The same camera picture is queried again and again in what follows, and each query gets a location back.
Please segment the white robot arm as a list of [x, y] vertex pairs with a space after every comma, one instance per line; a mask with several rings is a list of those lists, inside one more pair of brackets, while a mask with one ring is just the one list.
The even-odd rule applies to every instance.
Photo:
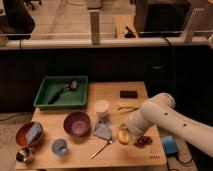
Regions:
[[144, 101], [138, 110], [127, 116], [120, 128], [133, 137], [145, 134], [157, 125], [198, 148], [213, 158], [213, 127], [190, 119], [175, 110], [175, 100], [168, 93], [159, 93]]

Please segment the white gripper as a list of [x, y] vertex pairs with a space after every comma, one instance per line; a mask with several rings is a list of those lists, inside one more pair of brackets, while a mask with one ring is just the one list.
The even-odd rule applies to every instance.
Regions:
[[135, 136], [140, 136], [150, 128], [150, 122], [144, 119], [140, 111], [135, 111], [122, 121], [120, 127], [129, 130]]

